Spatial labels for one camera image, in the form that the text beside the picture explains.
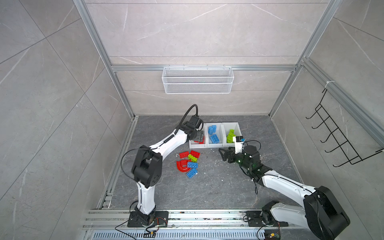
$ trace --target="mesh basket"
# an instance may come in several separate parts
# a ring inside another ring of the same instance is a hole
[[[164,67],[162,80],[166,94],[230,93],[233,71],[225,66]]]

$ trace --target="green building block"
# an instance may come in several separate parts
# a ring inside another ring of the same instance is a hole
[[[229,133],[228,133],[228,136],[227,136],[227,143],[233,143],[233,137],[236,137],[234,132],[235,132],[234,129],[230,129],[229,130]]]
[[[192,156],[191,154],[188,155],[188,158],[189,158],[192,162],[197,162],[197,158],[195,158],[195,157]]]

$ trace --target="wall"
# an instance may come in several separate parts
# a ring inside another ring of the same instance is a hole
[[[86,0],[113,64],[296,64],[326,0]],[[235,72],[230,94],[167,95],[161,72],[120,72],[136,114],[268,114],[289,73]]]
[[[383,13],[380,1],[345,0],[310,56],[378,123],[384,122],[381,104]],[[305,118],[314,114],[323,89],[303,70],[273,120],[304,183],[329,187],[350,217],[351,225],[342,232],[340,239],[384,239],[384,153],[355,165],[347,163],[333,167],[333,164],[346,161],[344,154],[340,149],[326,153],[325,150],[330,151],[337,146],[336,142],[330,137],[321,143],[329,135],[326,126],[323,124],[312,129],[312,126],[321,123],[321,119],[318,116]],[[322,104],[363,158],[381,149],[329,93],[326,93]],[[326,122],[331,130],[336,128],[329,119]],[[345,140],[339,130],[335,134],[339,142]],[[343,150],[349,158],[356,156],[348,144],[343,146]]]
[[[0,239],[74,239],[128,114],[71,0],[4,0],[0,23]]]

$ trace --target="blue block in bin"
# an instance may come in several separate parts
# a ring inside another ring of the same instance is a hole
[[[220,143],[220,140],[218,139],[216,134],[210,136],[209,138],[211,139],[212,143]]]
[[[208,127],[208,133],[209,135],[212,135],[213,133],[216,132],[216,125],[212,125]]]
[[[192,168],[191,171],[189,171],[189,172],[187,173],[187,176],[188,176],[189,178],[192,178],[196,173],[197,173],[197,169],[196,169],[196,168]]]
[[[187,167],[197,168],[197,162],[188,162]]]

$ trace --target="white cable tie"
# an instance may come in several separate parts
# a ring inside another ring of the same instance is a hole
[[[327,81],[324,88],[327,88],[328,83],[334,83],[335,81]]]

